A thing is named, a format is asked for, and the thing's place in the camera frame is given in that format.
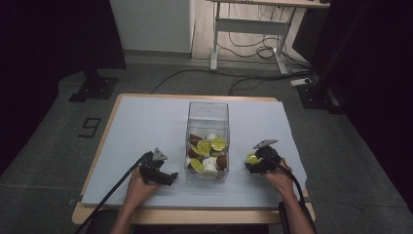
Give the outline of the white table mat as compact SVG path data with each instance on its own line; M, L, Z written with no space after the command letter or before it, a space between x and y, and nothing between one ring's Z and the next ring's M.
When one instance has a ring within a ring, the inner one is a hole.
M307 175L280 101L227 98L229 107L229 174L223 181L188 179L184 172L185 137L190 100L175 97L123 95L102 138L94 172L83 195L87 205L99 203L142 154L160 149L168 159L166 173L177 172L171 186L159 188L147 208L270 209L280 195L261 175L244 166L248 153L263 139L286 159L301 186Z

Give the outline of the white desk frame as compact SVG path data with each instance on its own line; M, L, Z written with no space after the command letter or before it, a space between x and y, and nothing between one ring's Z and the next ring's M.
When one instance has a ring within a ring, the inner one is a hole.
M273 50L274 57L277 61L281 75L288 73L285 63L282 59L282 49L284 47L287 35L289 33L292 20L298 8L305 9L327 9L330 6L329 2L322 3L321 0L209 0L216 4L216 12L214 17L213 41L210 54L210 66L212 71L217 70L218 64L218 34L220 32L235 32L247 34L262 34L276 35L281 37L278 46ZM290 9L287 21L261 21L252 19L230 19L220 16L220 5L222 3L229 4L249 4L257 6L276 6L287 7Z

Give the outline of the pile of coffee capsules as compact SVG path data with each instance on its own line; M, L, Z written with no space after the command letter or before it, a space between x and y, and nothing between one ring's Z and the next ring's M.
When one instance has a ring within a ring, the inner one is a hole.
M185 173L188 179L224 180L229 173L229 142L217 134L190 134L186 141Z

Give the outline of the white power strip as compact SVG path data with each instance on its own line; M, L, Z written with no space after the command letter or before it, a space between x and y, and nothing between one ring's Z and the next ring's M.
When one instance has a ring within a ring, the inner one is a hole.
M291 87L301 86L301 85L310 85L312 84L312 80L310 78L302 78L290 81Z

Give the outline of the clear plastic box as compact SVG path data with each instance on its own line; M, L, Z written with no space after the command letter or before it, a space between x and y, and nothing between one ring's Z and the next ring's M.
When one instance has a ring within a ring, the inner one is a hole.
M217 134L229 142L229 107L227 103L191 101L189 103L186 138L190 134L205 137Z

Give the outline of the black curtain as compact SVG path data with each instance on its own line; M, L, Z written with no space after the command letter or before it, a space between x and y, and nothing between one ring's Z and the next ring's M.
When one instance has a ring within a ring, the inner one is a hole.
M293 49L330 88L413 213L413 0L321 0Z
M0 0L0 176L52 107L62 78L125 67L110 0Z

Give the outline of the person's left hand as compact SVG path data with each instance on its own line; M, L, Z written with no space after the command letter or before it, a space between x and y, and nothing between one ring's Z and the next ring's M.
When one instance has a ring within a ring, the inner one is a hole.
M124 206L135 210L143 204L158 188L159 183L147 184L140 173L140 167L134 169L128 184Z

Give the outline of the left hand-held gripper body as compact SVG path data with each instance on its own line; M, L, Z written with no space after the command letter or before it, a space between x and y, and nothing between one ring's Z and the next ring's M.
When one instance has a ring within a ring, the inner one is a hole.
M159 148L156 148L152 152L154 155L151 162L146 164L140 162L140 173L147 184L160 183L164 185L165 173L162 173L160 168L163 166L168 157L165 156Z

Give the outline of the wooden table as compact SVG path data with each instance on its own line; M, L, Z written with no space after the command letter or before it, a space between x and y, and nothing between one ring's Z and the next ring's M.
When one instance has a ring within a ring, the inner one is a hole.
M194 101L192 96L174 96L174 95L144 95L144 94L121 94L117 97L112 113L109 117L108 124L113 119L114 109L120 97L138 96L151 98L188 98ZM251 100L257 98L262 101L270 99L278 101L273 97L221 97L220 102L225 103L224 100L231 99L246 99ZM94 172L95 164L98 160L98 153L101 149L102 139L100 141L98 150L94 156L94 161L91 165L82 195L85 194L90 178ZM118 181L102 198L107 201L109 207L119 207L125 198L126 187ZM77 203L72 215L72 220L76 224L82 223L89 214L94 210L95 205L87 205L82 202ZM134 217L134 222L139 224L223 224L223 223L277 223L280 216L277 212L277 206L270 209L189 209L189 208L147 208L143 205Z

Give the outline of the person's right hand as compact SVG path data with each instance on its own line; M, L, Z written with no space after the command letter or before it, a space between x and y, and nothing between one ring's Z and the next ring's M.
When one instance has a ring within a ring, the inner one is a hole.
M293 181L283 170L291 171L291 168L281 159L280 168L272 172L265 173L263 176L276 188L283 198L291 197L294 194Z

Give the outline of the black stand base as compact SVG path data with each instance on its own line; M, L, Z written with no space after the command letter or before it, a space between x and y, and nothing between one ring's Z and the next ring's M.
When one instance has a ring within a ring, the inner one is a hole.
M70 97L71 102L85 102L88 98L110 99L119 81L114 77L101 77L96 69L84 71L86 80L80 90Z
M330 88L321 90L316 86L300 85L296 87L296 90L304 108L327 110L331 114L345 114L338 97Z

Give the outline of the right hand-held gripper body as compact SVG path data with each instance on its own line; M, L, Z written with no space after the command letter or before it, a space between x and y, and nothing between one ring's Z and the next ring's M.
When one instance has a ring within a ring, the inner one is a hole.
M267 147L269 151L268 156L257 156L255 154L261 159L261 162L257 164L260 168L260 174L273 171L281 162L281 156L272 147L272 144L276 142L276 139L263 139L254 146L255 152L262 147Z

